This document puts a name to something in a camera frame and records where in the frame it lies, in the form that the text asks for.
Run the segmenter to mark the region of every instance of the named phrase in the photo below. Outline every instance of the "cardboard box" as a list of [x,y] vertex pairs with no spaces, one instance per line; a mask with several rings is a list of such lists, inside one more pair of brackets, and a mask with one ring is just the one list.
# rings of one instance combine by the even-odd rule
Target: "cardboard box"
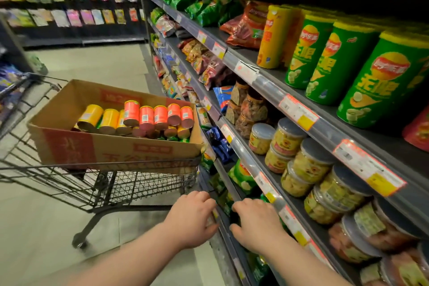
[[[122,110],[124,103],[128,100],[135,100],[140,103],[140,106],[168,106],[171,103],[177,103],[180,106],[192,107],[196,124],[192,129],[190,142],[182,143],[71,131],[89,104],[98,104],[103,109]],[[95,166],[79,166],[100,170],[186,166],[177,163],[172,163],[169,166],[164,162],[158,162],[151,165],[121,164],[119,168],[112,168],[112,165],[108,163],[196,158],[201,157],[203,146],[195,104],[83,80],[71,80],[67,83],[29,121],[28,130],[31,139],[35,142],[40,160],[45,165],[104,163]],[[152,171],[173,173],[171,170],[155,169]]]

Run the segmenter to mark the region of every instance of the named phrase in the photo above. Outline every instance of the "shopping cart wheel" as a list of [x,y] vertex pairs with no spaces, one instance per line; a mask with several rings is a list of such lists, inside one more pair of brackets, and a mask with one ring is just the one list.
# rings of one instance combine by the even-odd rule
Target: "shopping cart wheel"
[[73,236],[72,246],[75,249],[81,249],[81,250],[83,250],[83,249],[85,249],[88,246],[88,241],[87,241],[86,238],[84,238],[82,240],[81,234],[77,233],[77,234],[75,234],[75,236]]

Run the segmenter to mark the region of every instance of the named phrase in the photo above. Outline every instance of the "hand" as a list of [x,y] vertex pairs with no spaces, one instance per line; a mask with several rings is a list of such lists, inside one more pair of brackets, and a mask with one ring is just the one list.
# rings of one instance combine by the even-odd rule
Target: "hand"
[[207,226],[216,201],[205,191],[182,195],[171,207],[163,224],[178,242],[179,250],[200,246],[217,231],[218,224]]
[[288,237],[274,207],[260,199],[245,198],[234,202],[233,211],[238,213],[241,227],[232,224],[229,228],[234,237],[249,251],[265,256],[270,246],[276,246],[280,238]]

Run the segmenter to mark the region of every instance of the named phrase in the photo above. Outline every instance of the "shopping cart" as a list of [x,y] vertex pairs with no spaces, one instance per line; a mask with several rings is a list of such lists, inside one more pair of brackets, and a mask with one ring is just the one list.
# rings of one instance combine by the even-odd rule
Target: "shopping cart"
[[[169,210],[171,205],[135,205],[133,200],[185,189],[195,184],[200,157],[145,162],[42,165],[26,122],[61,89],[61,81],[32,81],[0,129],[0,183],[17,183],[95,215],[75,234],[74,248],[84,249],[86,237],[99,222],[118,211]],[[183,174],[159,173],[181,168]]]

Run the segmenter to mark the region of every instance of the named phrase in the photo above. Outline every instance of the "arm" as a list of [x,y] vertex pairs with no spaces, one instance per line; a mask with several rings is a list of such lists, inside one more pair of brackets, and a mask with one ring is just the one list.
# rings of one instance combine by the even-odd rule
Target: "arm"
[[217,224],[207,226],[215,207],[205,191],[181,196],[163,223],[82,273],[69,286],[150,285],[177,253],[203,244],[216,233]]
[[284,231],[271,204],[246,198],[235,202],[233,210],[241,219],[241,227],[230,227],[234,237],[250,251],[265,257],[288,285],[351,286]]

